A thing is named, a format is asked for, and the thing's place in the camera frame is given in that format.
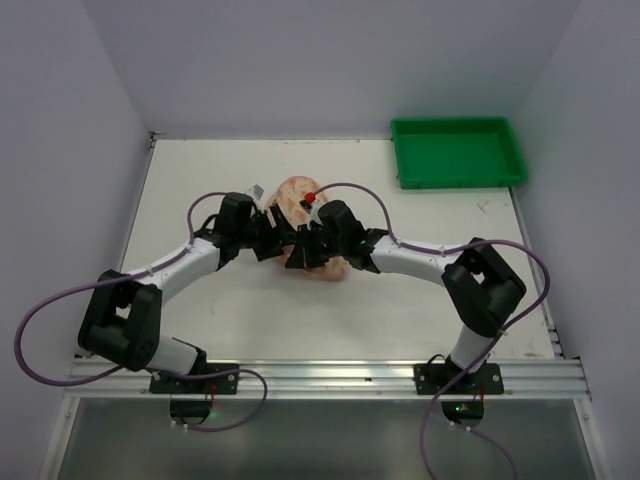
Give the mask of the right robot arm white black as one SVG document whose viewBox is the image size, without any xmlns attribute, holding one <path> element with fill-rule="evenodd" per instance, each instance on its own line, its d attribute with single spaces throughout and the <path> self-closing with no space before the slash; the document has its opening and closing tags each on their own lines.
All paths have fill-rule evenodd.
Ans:
<svg viewBox="0 0 640 480">
<path fill-rule="evenodd" d="M 453 372 L 477 372 L 506 320 L 526 293 L 520 277 L 485 244 L 453 254 L 426 245 L 413 248 L 392 239 L 391 232 L 363 227 L 341 200 L 321 203 L 311 194 L 300 201 L 310 215 L 297 227 L 285 267 L 315 270 L 340 257 L 351 267 L 374 274 L 399 274 L 444 287 L 463 327 L 446 358 Z"/>
</svg>

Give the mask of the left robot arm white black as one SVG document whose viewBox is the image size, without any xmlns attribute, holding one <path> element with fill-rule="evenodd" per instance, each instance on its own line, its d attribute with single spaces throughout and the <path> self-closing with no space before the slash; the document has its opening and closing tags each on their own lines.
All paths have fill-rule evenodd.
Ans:
<svg viewBox="0 0 640 480">
<path fill-rule="evenodd" d="M 203 351 L 161 334 L 163 307 L 201 278 L 249 249 L 259 261 L 278 257 L 296 232 L 276 205 L 261 211 L 250 195 L 220 195 L 219 210 L 202 226 L 187 213 L 186 244 L 147 267 L 101 274 L 78 333 L 79 346 L 130 371 L 191 375 Z"/>
</svg>

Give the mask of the floral mesh laundry bag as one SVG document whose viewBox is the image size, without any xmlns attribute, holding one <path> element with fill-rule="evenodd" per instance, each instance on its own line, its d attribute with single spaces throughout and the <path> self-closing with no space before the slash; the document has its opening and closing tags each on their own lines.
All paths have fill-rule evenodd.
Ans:
<svg viewBox="0 0 640 480">
<path fill-rule="evenodd" d="M 309 214 L 300 206 L 300 202 L 307 193 L 315 192 L 320 184 L 307 176 L 293 176 L 286 179 L 273 195 L 267 200 L 267 206 L 277 205 L 287 222 L 294 230 L 301 225 L 308 224 Z M 298 270 L 307 277 L 322 281 L 342 281 L 351 270 L 349 263 L 342 257 L 331 258 L 326 264 L 318 268 Z"/>
</svg>

